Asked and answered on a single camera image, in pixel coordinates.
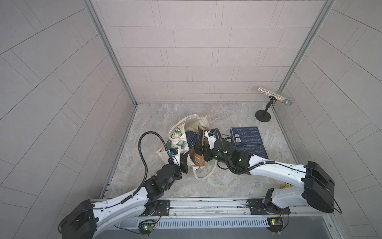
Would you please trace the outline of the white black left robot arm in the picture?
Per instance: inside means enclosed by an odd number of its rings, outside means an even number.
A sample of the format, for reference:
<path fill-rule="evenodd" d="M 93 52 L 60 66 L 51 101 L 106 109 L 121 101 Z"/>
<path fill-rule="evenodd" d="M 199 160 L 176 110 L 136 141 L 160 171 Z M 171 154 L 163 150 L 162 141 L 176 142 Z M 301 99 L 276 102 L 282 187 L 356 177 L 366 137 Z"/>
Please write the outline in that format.
<path fill-rule="evenodd" d="M 169 163 L 164 165 L 141 188 L 105 201 L 81 202 L 58 226 L 63 239 L 94 239 L 103 231 L 125 219 L 150 216 L 157 200 L 169 190 L 176 180 L 182 179 L 181 155 L 170 152 Z"/>

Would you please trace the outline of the dark blue book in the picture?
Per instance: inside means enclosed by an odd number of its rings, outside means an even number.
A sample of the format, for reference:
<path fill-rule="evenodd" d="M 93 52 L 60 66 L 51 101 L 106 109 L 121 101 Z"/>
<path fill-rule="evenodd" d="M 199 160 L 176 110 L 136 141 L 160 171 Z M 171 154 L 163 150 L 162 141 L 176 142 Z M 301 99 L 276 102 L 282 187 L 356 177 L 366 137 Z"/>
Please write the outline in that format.
<path fill-rule="evenodd" d="M 235 146 L 254 146 L 263 144 L 257 126 L 233 127 L 231 128 L 230 133 Z"/>
<path fill-rule="evenodd" d="M 254 145 L 254 146 L 236 146 L 236 150 L 257 155 L 261 158 L 269 159 L 268 154 L 263 145 Z"/>

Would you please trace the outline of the floral canvas tote bag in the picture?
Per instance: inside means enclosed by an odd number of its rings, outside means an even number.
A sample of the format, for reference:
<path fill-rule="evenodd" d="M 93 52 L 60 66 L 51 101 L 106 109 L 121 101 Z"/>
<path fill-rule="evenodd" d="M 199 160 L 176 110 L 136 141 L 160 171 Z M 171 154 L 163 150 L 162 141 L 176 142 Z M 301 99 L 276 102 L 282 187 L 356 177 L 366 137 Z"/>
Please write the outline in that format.
<path fill-rule="evenodd" d="M 169 159 L 167 152 L 168 151 L 170 152 L 171 147 L 178 145 L 180 147 L 179 148 L 180 155 L 188 152 L 189 147 L 187 144 L 186 132 L 192 131 L 197 133 L 199 126 L 203 127 L 205 130 L 208 130 L 210 128 L 209 122 L 206 117 L 200 117 L 197 114 L 192 114 L 183 118 L 170 129 L 168 134 L 168 137 L 169 137 L 168 141 L 165 143 L 165 146 L 158 149 L 156 153 L 166 163 L 168 162 L 168 159 Z M 197 174 L 197 169 L 203 168 L 204 166 L 203 167 L 196 166 L 191 160 L 191 153 L 190 153 L 188 157 L 188 167 L 189 167 L 189 170 L 191 169 L 193 171 L 193 174 L 196 180 L 206 180 L 216 170 L 217 163 L 216 162 L 214 163 L 212 170 L 206 176 L 199 177 Z"/>

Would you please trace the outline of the stack of dark blue books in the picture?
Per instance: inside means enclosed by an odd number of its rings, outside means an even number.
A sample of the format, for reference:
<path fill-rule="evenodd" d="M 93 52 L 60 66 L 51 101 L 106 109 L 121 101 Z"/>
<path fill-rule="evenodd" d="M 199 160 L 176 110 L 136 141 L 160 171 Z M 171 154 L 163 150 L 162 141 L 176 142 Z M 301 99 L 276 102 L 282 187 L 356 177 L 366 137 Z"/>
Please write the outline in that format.
<path fill-rule="evenodd" d="M 192 149 L 195 147 L 196 141 L 197 141 L 197 133 L 192 131 L 186 132 L 186 138 L 187 138 L 187 144 L 189 147 L 188 154 L 191 153 Z"/>

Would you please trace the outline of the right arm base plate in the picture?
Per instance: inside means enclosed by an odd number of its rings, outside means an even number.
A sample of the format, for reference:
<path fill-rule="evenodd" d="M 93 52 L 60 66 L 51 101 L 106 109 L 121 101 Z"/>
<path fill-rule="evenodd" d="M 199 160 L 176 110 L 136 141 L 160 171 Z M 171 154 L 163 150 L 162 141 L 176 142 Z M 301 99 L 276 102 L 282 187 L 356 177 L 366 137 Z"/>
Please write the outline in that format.
<path fill-rule="evenodd" d="M 286 207 L 284 209 L 279 208 L 272 202 L 267 204 L 263 203 L 263 199 L 248 199 L 246 206 L 250 209 L 251 215 L 289 215 L 290 209 Z"/>

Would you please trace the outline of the brown black book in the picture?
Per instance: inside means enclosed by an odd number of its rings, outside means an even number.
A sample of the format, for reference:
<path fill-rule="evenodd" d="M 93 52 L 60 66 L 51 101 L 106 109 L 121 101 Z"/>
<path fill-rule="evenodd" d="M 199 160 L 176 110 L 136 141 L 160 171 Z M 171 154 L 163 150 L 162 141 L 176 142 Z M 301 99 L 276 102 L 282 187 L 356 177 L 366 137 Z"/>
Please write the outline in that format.
<path fill-rule="evenodd" d="M 205 141 L 205 129 L 199 126 L 197 131 L 196 144 L 191 152 L 191 160 L 196 166 L 203 167 L 205 165 L 204 141 Z"/>

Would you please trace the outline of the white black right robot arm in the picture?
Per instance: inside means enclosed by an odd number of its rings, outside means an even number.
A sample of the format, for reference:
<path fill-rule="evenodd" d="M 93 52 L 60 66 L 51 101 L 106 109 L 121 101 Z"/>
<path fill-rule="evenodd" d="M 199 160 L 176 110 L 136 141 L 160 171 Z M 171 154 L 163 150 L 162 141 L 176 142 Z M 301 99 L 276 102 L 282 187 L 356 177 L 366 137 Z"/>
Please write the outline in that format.
<path fill-rule="evenodd" d="M 301 165 L 268 160 L 237 151 L 225 139 L 210 139 L 206 150 L 208 161 L 224 163 L 236 175 L 264 176 L 289 184 L 289 188 L 271 188 L 267 191 L 263 200 L 267 210 L 303 205 L 324 213 L 340 210 L 334 199 L 335 182 L 316 162 L 310 161 Z"/>

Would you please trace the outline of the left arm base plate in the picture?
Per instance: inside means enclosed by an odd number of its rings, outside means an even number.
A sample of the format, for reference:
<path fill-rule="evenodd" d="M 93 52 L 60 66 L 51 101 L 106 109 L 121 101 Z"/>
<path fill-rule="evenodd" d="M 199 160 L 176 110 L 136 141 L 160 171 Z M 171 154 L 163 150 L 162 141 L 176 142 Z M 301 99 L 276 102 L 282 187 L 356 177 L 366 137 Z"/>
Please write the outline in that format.
<path fill-rule="evenodd" d="M 145 206 L 143 215 L 147 217 L 168 216 L 169 210 L 170 200 L 157 200 Z"/>

